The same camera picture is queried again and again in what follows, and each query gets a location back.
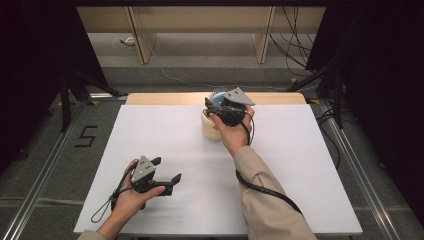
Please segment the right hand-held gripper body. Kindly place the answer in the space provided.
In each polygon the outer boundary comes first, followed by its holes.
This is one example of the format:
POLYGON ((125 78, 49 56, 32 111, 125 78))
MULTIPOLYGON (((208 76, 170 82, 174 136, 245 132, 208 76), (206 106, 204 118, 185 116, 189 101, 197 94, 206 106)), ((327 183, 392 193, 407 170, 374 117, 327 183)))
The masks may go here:
POLYGON ((225 98, 229 104, 224 107, 216 107, 213 112, 227 126, 238 125, 245 116, 246 106, 254 106, 253 100, 240 88, 228 90, 225 98))

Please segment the white table cover sheet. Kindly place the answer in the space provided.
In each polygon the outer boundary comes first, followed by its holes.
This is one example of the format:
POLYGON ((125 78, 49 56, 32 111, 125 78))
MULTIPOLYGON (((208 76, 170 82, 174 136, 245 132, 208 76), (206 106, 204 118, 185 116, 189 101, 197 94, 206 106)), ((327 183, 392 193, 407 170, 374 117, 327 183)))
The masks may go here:
MULTIPOLYGON (((150 200, 123 229, 129 236, 246 235, 238 181, 225 147, 202 133, 200 105, 124 105, 74 228, 95 230, 102 204, 128 163, 160 157, 157 181, 181 177, 171 195, 150 200)), ((314 114, 307 104, 258 105, 254 150, 270 167, 317 235, 362 231, 314 114)))

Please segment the person's right hand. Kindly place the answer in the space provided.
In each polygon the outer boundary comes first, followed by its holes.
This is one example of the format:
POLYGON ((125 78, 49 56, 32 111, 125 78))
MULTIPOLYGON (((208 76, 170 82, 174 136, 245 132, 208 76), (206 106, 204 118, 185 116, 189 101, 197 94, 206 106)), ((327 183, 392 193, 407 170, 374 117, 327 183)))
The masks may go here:
POLYGON ((214 114, 209 115, 210 119, 220 131, 223 144, 231 155, 234 155, 240 148, 247 146, 250 142, 250 132, 252 131, 251 121, 254 114, 254 109, 247 105, 242 122, 234 127, 225 125, 222 120, 214 114))

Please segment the black metal stand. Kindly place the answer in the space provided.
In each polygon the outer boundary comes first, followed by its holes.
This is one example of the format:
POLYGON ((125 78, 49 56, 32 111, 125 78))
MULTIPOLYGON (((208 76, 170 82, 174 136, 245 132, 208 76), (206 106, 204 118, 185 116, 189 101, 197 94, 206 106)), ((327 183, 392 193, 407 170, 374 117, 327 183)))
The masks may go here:
POLYGON ((329 63, 323 68, 308 76, 304 80, 294 84, 287 89, 287 92, 296 92, 317 79, 321 79, 316 94, 319 97, 327 97, 333 92, 333 117, 337 126, 342 129, 341 120, 341 100, 342 100, 342 73, 336 64, 329 63))
POLYGON ((127 93, 120 92, 110 87, 106 81, 101 82, 87 74, 78 71, 64 73, 60 80, 62 132, 67 130, 72 120, 69 93, 72 93, 78 101, 87 101, 90 98, 90 94, 88 93, 86 85, 93 85, 103 92, 111 94, 113 97, 127 96, 127 93))

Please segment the black curtain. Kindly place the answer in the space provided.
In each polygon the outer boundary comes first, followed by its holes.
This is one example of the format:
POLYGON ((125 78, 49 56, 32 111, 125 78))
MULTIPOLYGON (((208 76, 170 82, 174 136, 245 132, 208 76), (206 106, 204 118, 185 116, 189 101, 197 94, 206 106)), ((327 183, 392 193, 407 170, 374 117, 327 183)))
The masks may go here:
POLYGON ((424 227, 424 0, 321 0, 308 66, 344 49, 346 95, 380 161, 424 227))
POLYGON ((28 143, 66 79, 106 84, 75 6, 0 0, 0 175, 28 143))

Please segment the person's left hand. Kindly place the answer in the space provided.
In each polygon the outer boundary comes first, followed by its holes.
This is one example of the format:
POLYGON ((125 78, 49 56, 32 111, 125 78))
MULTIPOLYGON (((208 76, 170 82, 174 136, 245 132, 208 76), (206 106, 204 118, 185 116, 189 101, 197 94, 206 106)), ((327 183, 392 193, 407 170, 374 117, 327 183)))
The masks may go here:
MULTIPOLYGON (((126 186, 129 188, 131 187, 131 174, 128 173, 128 171, 131 171, 133 166, 137 163, 138 159, 134 159, 127 166, 122 186, 126 186)), ((119 194, 114 210, 112 211, 110 217, 115 220, 128 222, 133 216, 135 216, 139 212, 143 204, 145 204, 148 200, 159 196, 164 190, 164 186, 158 186, 149 190, 146 193, 138 193, 131 188, 129 190, 123 191, 119 194)))

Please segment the cream ribbed brush holder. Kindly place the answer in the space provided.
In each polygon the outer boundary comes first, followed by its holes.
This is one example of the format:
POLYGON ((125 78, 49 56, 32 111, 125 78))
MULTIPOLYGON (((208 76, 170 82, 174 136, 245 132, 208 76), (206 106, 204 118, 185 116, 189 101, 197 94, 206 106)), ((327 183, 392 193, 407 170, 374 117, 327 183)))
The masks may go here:
POLYGON ((202 133, 208 140, 211 140, 211 141, 222 140, 222 135, 220 130, 216 127, 215 123, 205 112, 201 114, 201 123, 202 123, 202 133))

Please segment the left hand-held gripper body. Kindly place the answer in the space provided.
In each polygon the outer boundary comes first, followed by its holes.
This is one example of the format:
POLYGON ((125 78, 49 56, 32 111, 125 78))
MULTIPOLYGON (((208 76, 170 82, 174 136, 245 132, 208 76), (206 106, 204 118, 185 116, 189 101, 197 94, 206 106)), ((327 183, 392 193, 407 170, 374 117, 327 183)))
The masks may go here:
POLYGON ((153 176, 156 166, 145 156, 141 156, 131 177, 131 186, 139 193, 152 189, 153 176))

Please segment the beige wooden desk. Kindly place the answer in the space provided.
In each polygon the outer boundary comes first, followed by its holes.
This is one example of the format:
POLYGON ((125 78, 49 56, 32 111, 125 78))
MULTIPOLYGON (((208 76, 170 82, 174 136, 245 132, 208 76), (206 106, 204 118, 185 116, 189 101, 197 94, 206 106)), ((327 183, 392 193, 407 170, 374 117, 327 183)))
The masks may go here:
POLYGON ((159 33, 248 33, 257 62, 272 33, 316 34, 323 7, 79 7, 88 33, 130 33, 139 62, 149 62, 159 33))

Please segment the aluminium floor rail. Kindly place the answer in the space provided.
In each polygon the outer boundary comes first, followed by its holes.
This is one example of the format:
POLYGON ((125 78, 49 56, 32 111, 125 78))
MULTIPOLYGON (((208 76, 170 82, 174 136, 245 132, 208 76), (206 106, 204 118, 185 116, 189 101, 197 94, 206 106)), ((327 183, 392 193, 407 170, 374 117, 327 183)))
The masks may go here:
POLYGON ((12 218, 5 234, 1 237, 1 240, 19 240, 34 211, 39 197, 43 193, 50 176, 59 162, 59 159, 68 143, 69 137, 72 134, 74 125, 79 119, 79 116, 85 106, 85 102, 76 103, 70 123, 60 133, 53 149, 43 165, 43 168, 40 170, 37 178, 33 181, 29 193, 20 202, 19 208, 12 218))
POLYGON ((340 124, 334 117, 330 119, 329 125, 384 239, 401 240, 389 212, 380 200, 344 130, 340 128, 340 124))

